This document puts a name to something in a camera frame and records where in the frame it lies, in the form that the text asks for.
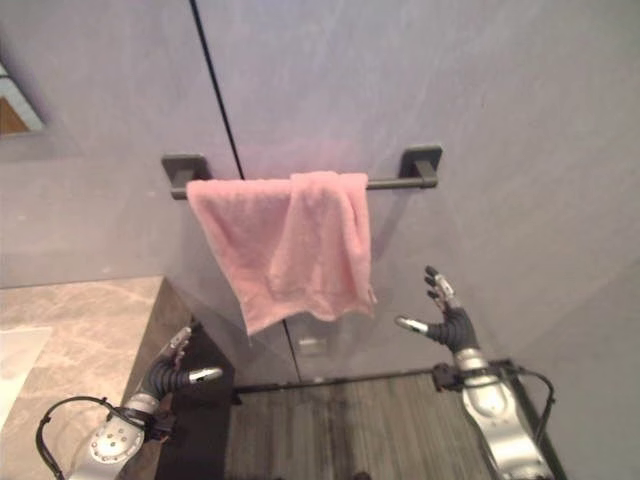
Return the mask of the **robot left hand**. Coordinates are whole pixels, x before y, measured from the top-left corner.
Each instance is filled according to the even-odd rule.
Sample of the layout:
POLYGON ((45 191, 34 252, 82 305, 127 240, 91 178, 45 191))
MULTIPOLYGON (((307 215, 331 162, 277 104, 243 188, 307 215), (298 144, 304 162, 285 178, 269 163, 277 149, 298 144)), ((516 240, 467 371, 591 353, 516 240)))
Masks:
POLYGON ((161 401, 167 394, 184 387, 218 380, 223 376, 223 369, 220 367, 209 366, 192 370, 183 370, 180 367, 192 333, 193 329, 186 326, 170 338, 146 370, 136 388, 137 393, 144 393, 161 401))

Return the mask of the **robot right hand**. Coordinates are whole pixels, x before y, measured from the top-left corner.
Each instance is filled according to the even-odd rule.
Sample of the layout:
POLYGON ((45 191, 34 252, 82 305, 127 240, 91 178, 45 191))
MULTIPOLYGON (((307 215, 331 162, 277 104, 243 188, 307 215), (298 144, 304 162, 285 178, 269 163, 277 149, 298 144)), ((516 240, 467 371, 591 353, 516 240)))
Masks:
POLYGON ((434 342, 444 345, 456 355, 467 349, 479 350, 476 331, 453 285, 433 266, 425 267, 425 283, 431 287, 427 295, 440 309, 443 320, 440 323, 425 323, 399 315, 394 322, 408 331, 418 333, 434 342))

